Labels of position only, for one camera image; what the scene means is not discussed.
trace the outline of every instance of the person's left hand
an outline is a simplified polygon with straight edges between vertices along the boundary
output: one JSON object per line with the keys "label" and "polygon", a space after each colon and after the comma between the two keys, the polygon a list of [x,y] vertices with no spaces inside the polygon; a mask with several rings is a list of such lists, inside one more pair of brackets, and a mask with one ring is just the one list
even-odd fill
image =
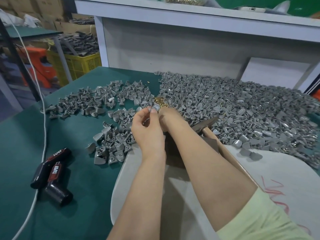
{"label": "person's left hand", "polygon": [[159,156],[165,159],[165,140],[158,113],[155,109],[149,112],[149,108],[144,108],[134,115],[131,131],[142,151],[143,159],[159,158]]}

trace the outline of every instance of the wooden hammer handle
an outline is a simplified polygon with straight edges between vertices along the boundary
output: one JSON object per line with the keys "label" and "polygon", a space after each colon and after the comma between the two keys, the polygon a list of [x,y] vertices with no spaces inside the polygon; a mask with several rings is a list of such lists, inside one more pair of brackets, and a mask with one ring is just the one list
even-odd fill
{"label": "wooden hammer handle", "polygon": [[211,139],[215,139],[218,143],[219,152],[229,163],[231,163],[236,169],[247,176],[256,186],[260,187],[258,183],[251,177],[247,170],[239,163],[239,161],[229,152],[229,150],[221,143],[218,137],[208,128],[202,129],[203,134]]}

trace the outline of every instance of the hand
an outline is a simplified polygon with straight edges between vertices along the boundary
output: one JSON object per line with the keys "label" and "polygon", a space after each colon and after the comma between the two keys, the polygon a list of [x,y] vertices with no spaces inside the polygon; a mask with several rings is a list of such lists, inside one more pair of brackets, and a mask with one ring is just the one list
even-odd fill
{"label": "hand", "polygon": [[177,123],[186,123],[184,118],[175,108],[168,107],[162,107],[159,110],[159,121],[164,132],[170,132],[170,127],[172,125],[175,126]]}
{"label": "hand", "polygon": [[158,113],[155,109],[149,112],[149,108],[144,108],[134,115],[131,131],[142,151],[143,158],[160,156],[165,159],[165,140]]}

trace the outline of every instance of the hammer head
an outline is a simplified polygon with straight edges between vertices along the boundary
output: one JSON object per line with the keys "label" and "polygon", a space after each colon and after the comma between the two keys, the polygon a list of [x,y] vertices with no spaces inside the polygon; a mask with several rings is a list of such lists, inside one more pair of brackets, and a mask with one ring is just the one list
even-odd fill
{"label": "hammer head", "polygon": [[199,122],[198,124],[192,126],[191,128],[196,132],[196,133],[200,133],[201,130],[205,127],[210,127],[212,126],[214,123],[216,123],[218,121],[218,117],[212,117],[211,119],[208,120],[204,120]]}

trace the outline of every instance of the person's right hand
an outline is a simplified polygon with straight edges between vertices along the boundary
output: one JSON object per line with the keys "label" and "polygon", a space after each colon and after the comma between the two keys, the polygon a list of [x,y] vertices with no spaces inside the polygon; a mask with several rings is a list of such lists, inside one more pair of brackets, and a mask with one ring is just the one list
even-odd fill
{"label": "person's right hand", "polygon": [[174,126],[176,123],[186,123],[184,118],[175,108],[162,107],[159,110],[158,116],[163,132],[170,131],[170,126]]}

